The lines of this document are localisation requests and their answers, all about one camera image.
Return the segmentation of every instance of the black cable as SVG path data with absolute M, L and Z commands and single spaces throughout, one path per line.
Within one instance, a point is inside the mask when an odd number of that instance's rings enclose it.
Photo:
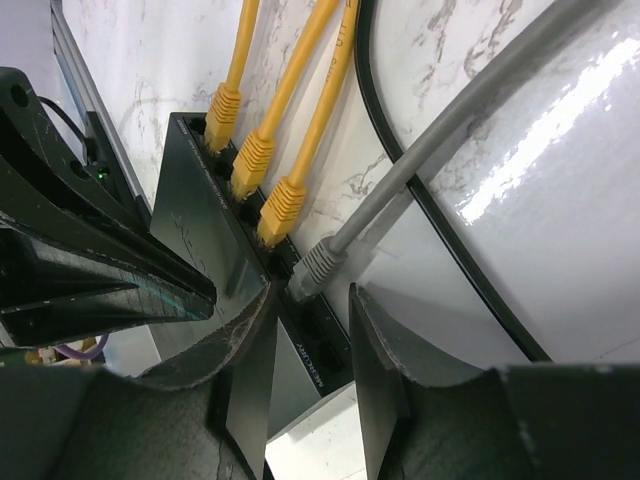
M 387 156 L 395 163 L 404 150 L 387 121 L 371 72 L 370 46 L 375 8 L 375 0 L 360 0 L 354 45 L 356 76 L 373 128 Z M 550 361 L 549 355 L 520 323 L 476 263 L 422 180 L 415 175 L 407 182 L 407 187 L 473 289 L 522 353 L 532 362 Z
M 58 105 L 56 102 L 54 102 L 53 100 L 47 97 L 38 97 L 38 100 L 40 100 L 40 103 L 43 103 L 44 105 L 49 107 L 51 110 L 53 110 L 55 114 L 58 115 L 60 119 L 67 124 L 67 126 L 71 129 L 71 131 L 78 138 L 78 140 L 80 140 L 80 142 L 82 142 L 84 145 L 87 144 L 87 141 L 89 139 L 85 137 L 84 133 L 82 133 L 82 130 L 80 130 L 80 128 L 78 128 L 78 126 L 75 123 L 73 123 L 73 120 L 71 120 L 71 117 L 67 115 L 67 113 L 60 107 L 60 105 Z

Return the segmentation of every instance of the metal frame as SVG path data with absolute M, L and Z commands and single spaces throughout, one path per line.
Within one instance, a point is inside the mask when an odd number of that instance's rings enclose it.
M 88 121 L 88 112 L 96 112 L 104 133 L 113 148 L 113 152 L 125 176 L 129 189 L 134 197 L 140 197 L 142 199 L 148 211 L 152 211 L 149 200 L 138 181 L 133 165 L 118 136 L 116 127 L 111 121 L 111 117 L 102 98 L 100 98 L 100 94 L 89 73 L 87 64 L 84 62 L 80 49 L 64 18 L 62 0 L 51 0 L 51 23 L 53 28 L 54 52 L 62 69 L 64 79 L 76 103 L 76 107 L 85 122 Z
M 2 345 L 207 319 L 216 288 L 91 177 L 29 80 L 0 68 Z

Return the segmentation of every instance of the cable strain relief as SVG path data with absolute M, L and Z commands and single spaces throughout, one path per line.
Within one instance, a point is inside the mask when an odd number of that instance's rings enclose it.
M 293 267 L 288 288 L 295 301 L 304 302 L 322 292 L 349 258 L 346 252 L 332 252 L 329 249 L 330 240 L 331 237 L 320 240 Z
M 258 130 L 249 133 L 233 161 L 231 189 L 237 200 L 246 198 L 258 189 L 274 149 L 275 142 L 260 138 Z
M 204 140 L 209 150 L 218 152 L 229 143 L 241 101 L 238 90 L 230 90 L 225 83 L 218 85 L 206 115 Z

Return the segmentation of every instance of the yellow ethernet cable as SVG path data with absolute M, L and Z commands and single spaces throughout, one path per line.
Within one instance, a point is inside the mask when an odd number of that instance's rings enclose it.
M 247 63 L 259 5 L 260 0 L 244 0 L 242 3 L 236 45 L 233 49 L 227 81 L 218 85 L 218 90 L 216 90 L 207 112 L 207 128 L 204 131 L 204 141 L 212 152 L 219 152 L 226 147 L 233 134 L 236 116 L 242 100 L 239 90 L 240 81 Z
M 298 83 L 300 74 L 315 48 L 339 0 L 318 0 L 304 26 L 302 35 L 291 55 L 289 64 L 276 88 L 271 105 L 260 127 L 252 130 L 233 162 L 231 190 L 237 200 L 243 200 L 257 190 L 264 179 L 275 149 L 273 135 L 280 118 Z
M 353 49 L 359 0 L 347 0 L 338 31 L 336 47 L 329 66 L 316 111 L 311 118 L 298 157 L 289 173 L 278 181 L 260 211 L 258 237 L 266 247 L 273 247 L 293 228 L 307 194 L 304 180 L 322 139 L 329 117 L 338 99 Z

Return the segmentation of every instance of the white surface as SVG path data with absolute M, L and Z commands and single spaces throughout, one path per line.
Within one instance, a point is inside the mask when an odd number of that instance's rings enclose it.
M 146 325 L 112 333 L 103 353 L 109 370 L 131 377 L 137 377 L 161 360 Z
M 277 480 L 366 480 L 355 386 L 269 443 L 267 460 Z

